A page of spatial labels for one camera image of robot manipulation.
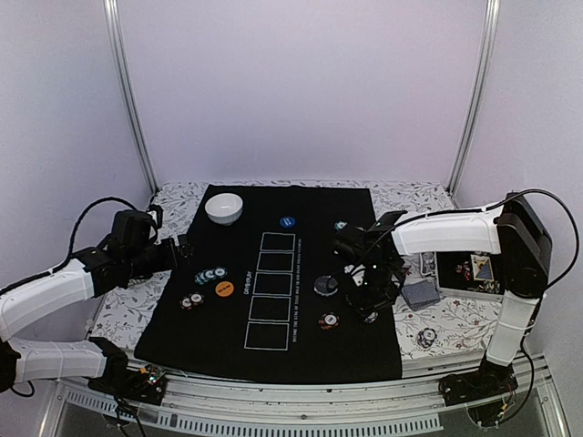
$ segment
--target wire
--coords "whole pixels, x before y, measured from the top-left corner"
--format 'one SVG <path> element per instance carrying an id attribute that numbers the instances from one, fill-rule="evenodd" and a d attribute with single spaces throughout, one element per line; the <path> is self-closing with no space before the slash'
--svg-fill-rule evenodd
<path id="1" fill-rule="evenodd" d="M 33 280 L 46 278 L 47 276 L 51 276 L 51 275 L 57 273 L 58 271 L 64 269 L 66 267 L 66 265 L 73 258 L 73 250 L 74 250 L 74 247 L 75 247 L 75 238 L 77 236 L 77 231 L 79 229 L 79 226 L 81 225 L 81 222 L 83 221 L 83 219 L 85 218 L 85 216 L 87 215 L 87 213 L 91 209 L 93 209 L 97 205 L 100 205 L 100 204 L 106 203 L 106 202 L 117 202 L 117 203 L 121 203 L 121 204 L 123 204 L 123 205 L 125 205 L 125 206 L 127 206 L 129 208 L 132 208 L 134 210 L 137 210 L 137 208 L 134 207 L 127 200 L 124 200 L 123 198 L 116 198 L 116 197 L 100 198 L 100 199 L 96 200 L 95 202 L 89 204 L 89 206 L 87 206 L 83 210 L 83 212 L 81 213 L 81 215 L 79 216 L 79 218 L 75 222 L 75 225 L 73 226 L 73 230 L 71 232 L 71 237 L 69 238 L 69 247 L 68 247 L 68 251 L 66 253 L 65 259 L 63 259 L 63 261 L 59 265 L 57 265 L 56 267 L 54 267 L 52 269 L 43 271 L 41 273 L 37 273 L 36 275 L 29 276 L 28 278 L 21 279 L 21 280 L 19 280 L 17 282 L 14 282 L 14 283 L 12 283 L 12 284 L 4 287 L 3 289 L 0 290 L 0 296 L 2 296 L 3 294 L 7 293 L 8 291 L 17 289 L 18 287 L 22 287 L 23 285 L 26 285 L 26 284 L 32 282 Z"/>
<path id="2" fill-rule="evenodd" d="M 490 205 L 489 207 L 486 208 L 486 211 L 491 211 L 493 209 L 500 208 L 500 207 L 504 206 L 506 203 L 509 203 L 509 202 L 515 200 L 516 198 L 520 198 L 522 196 L 525 196 L 526 194 L 542 194 L 544 196 L 548 196 L 548 197 L 554 199 L 567 213 L 568 219 L 571 222 L 571 226 L 573 228 L 573 233 L 575 235 L 575 253 L 573 254 L 573 259 L 568 264 L 567 268 L 565 270 L 563 270 L 563 272 L 560 275 L 558 275 L 555 279 L 553 279 L 551 282 L 549 282 L 549 284 L 545 288 L 545 290 L 548 290 L 551 287 L 553 287 L 555 284 L 557 284 L 560 280 L 565 278 L 568 275 L 568 273 L 573 269 L 573 267 L 575 266 L 575 263 L 577 262 L 578 254 L 579 254 L 579 250 L 580 250 L 580 239 L 579 239 L 578 226 L 577 226 L 577 222 L 575 221 L 575 218 L 573 217 L 573 214 L 571 213 L 570 209 L 565 204 L 565 202 L 563 202 L 563 200 L 561 200 L 557 195 L 551 193 L 550 191 L 546 191 L 544 189 L 539 189 L 539 188 L 530 188 L 530 189 L 525 189 L 523 191 L 519 191 L 518 193 L 510 196 L 509 198 L 505 198 L 504 200 L 501 200 L 500 202 L 498 202 L 494 205 Z M 371 253 L 371 250 L 373 250 L 374 247 L 377 244 L 379 244 L 388 234 L 390 234 L 395 229 L 397 229 L 403 225 L 406 225 L 408 223 L 411 223 L 413 221 L 417 221 L 420 219 L 441 216 L 444 214 L 467 214 L 467 213 L 479 213 L 479 212 L 483 212 L 483 210 L 481 208 L 449 209 L 449 210 L 444 210 L 444 211 L 429 212 L 429 213 L 422 214 L 419 216 L 407 218 L 399 223 L 396 223 L 396 224 L 392 225 L 388 230 L 383 232 L 383 234 L 378 239 L 376 239 L 374 241 L 374 243 L 367 250 L 364 251 L 364 254 L 359 258 L 359 260 L 354 263 L 354 267 L 350 271 L 349 274 L 352 275 L 354 273 L 357 266 L 359 266 L 360 264 L 363 263 L 363 261 L 366 259 L 366 256 L 369 253 Z"/>
<path id="3" fill-rule="evenodd" d="M 530 364 L 530 384 L 528 385 L 527 395 L 525 396 L 525 399 L 522 401 L 522 403 L 520 405 L 518 405 L 518 407 L 512 412 L 512 414 L 504 417 L 498 423 L 496 423 L 496 422 L 485 423 L 483 428 L 492 428 L 492 427 L 499 426 L 503 423 L 506 423 L 508 421 L 511 421 L 512 419 L 514 419 L 517 416 L 517 414 L 524 408 L 524 406 L 528 402 L 528 398 L 530 397 L 530 393 L 532 393 L 532 389 L 535 385 L 535 363 L 532 361 L 532 358 L 530 357 L 530 355 L 528 355 L 528 352 L 525 349 L 525 339 L 526 338 L 527 338 L 527 336 L 524 336 L 522 338 L 522 340 L 520 341 L 520 351 L 522 351 L 522 353 L 525 355 L 525 357 L 527 357 L 528 363 Z"/>
<path id="4" fill-rule="evenodd" d="M 91 381 L 99 384 L 101 387 L 103 387 L 104 389 L 106 389 L 108 391 L 109 395 L 113 396 L 114 401 L 118 405 L 118 407 L 116 408 L 116 415 L 118 417 L 118 422 L 121 422 L 121 420 L 122 420 L 121 413 L 124 412 L 125 414 L 132 416 L 136 420 L 136 424 L 138 425 L 138 429 L 139 429 L 141 436 L 148 437 L 146 435 L 146 431 L 144 430 L 144 426 L 142 425 L 142 422 L 138 417 L 138 410 L 136 409 L 136 407 L 133 407 L 132 405 L 130 405 L 129 402 L 124 399 L 123 396 L 120 396 L 113 388 L 111 388 L 107 384 L 105 384 L 101 381 L 98 381 L 98 380 L 91 380 Z M 122 434 L 124 434 L 125 437 L 129 437 L 129 434 L 126 432 L 126 430 L 123 429 L 123 425 L 121 425 L 121 423 L 118 423 L 118 429 Z"/>
<path id="5" fill-rule="evenodd" d="M 14 387 L 10 387 L 10 391 L 14 393 L 16 396 L 20 396 L 21 398 L 32 398 L 36 393 L 35 386 L 31 381 L 27 381 L 27 383 L 28 386 L 30 387 L 30 393 L 21 393 L 20 391 L 17 391 Z"/>
<path id="6" fill-rule="evenodd" d="M 560 280 L 565 278 L 568 275 L 568 273 L 575 266 L 575 263 L 577 262 L 578 255 L 579 255 L 580 245 L 581 245 L 580 238 L 579 238 L 579 230 L 577 227 L 577 222 L 575 221 L 573 214 L 571 213 L 570 209 L 565 204 L 565 202 L 563 202 L 563 200 L 561 200 L 557 195 L 551 193 L 550 191 L 546 191 L 546 190 L 540 189 L 540 188 L 531 188 L 531 189 L 525 189 L 523 191 L 520 191 L 520 192 L 510 196 L 509 198 L 505 198 L 504 200 L 496 203 L 495 205 L 491 205 L 491 206 L 487 207 L 486 211 L 491 211 L 492 209 L 499 208 L 499 207 L 505 205 L 506 203 L 511 202 L 512 200 L 515 200 L 516 198 L 519 198 L 519 197 L 524 196 L 526 194 L 542 194 L 543 196 L 548 196 L 548 197 L 552 198 L 553 200 L 555 200 L 563 208 L 563 210 L 567 213 L 568 219 L 571 222 L 571 226 L 573 227 L 573 233 L 575 234 L 575 253 L 573 254 L 573 259 L 568 264 L 567 268 L 565 270 L 563 270 L 563 272 L 560 275 L 558 275 L 556 278 L 554 278 L 547 285 L 545 290 L 548 290 L 552 286 L 557 284 L 557 282 L 559 282 Z"/>

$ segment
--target blue poker chip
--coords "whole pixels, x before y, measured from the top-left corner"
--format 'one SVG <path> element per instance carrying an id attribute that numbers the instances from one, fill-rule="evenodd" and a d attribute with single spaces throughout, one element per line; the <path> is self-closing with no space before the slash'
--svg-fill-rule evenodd
<path id="1" fill-rule="evenodd" d="M 431 328 L 425 328 L 420 330 L 417 334 L 417 344 L 424 349 L 429 349 L 435 343 L 437 339 L 437 332 Z"/>
<path id="2" fill-rule="evenodd" d="M 280 220 L 280 225 L 282 225 L 284 228 L 293 228 L 295 226 L 295 218 L 282 217 Z"/>
<path id="3" fill-rule="evenodd" d="M 344 228 L 348 223 L 345 221 L 337 221 L 334 223 L 334 230 L 338 232 L 340 229 Z"/>

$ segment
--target robotic arm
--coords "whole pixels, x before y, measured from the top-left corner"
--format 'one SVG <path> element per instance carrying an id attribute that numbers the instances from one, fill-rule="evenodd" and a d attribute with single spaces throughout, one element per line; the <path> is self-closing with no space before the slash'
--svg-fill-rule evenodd
<path id="1" fill-rule="evenodd" d="M 0 392 L 19 382 L 68 376 L 97 378 L 102 386 L 122 389 L 128 358 L 108 340 L 59 343 L 14 336 L 67 305 L 125 288 L 131 279 L 188 265 L 192 250 L 185 235 L 178 237 L 178 246 L 174 239 L 155 244 L 161 220 L 160 207 L 148 213 L 119 211 L 98 247 L 73 254 L 60 271 L 0 294 Z"/>
<path id="2" fill-rule="evenodd" d="M 517 387 L 512 360 L 547 289 L 551 237 L 524 197 L 510 194 L 507 200 L 498 208 L 413 217 L 389 212 L 368 230 L 346 225 L 336 234 L 335 251 L 365 267 L 363 285 L 351 286 L 346 295 L 364 319 L 394 304 L 404 285 L 403 255 L 482 251 L 500 256 L 507 290 L 494 335 L 478 371 L 442 379 L 448 405 Z"/>

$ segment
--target stack of poker chips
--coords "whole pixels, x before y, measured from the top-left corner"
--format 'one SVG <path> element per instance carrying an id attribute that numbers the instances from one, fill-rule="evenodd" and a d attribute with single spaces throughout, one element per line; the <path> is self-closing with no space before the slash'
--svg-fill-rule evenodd
<path id="1" fill-rule="evenodd" d="M 227 276 L 227 269 L 224 267 L 216 267 L 214 269 L 206 269 L 199 272 L 194 279 L 199 285 L 206 285 L 215 279 L 222 279 Z"/>

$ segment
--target small black object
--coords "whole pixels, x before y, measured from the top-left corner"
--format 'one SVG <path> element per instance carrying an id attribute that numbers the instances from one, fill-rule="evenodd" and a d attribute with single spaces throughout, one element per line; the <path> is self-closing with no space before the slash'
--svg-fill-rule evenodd
<path id="1" fill-rule="evenodd" d="M 367 318 L 365 318 L 363 320 L 363 322 L 370 325 L 371 323 L 375 323 L 378 318 L 379 318 L 379 313 L 376 311 L 373 311 L 368 315 Z"/>
<path id="2" fill-rule="evenodd" d="M 16 379 L 16 362 L 21 355 L 8 342 L 0 343 L 0 393 L 9 390 Z"/>

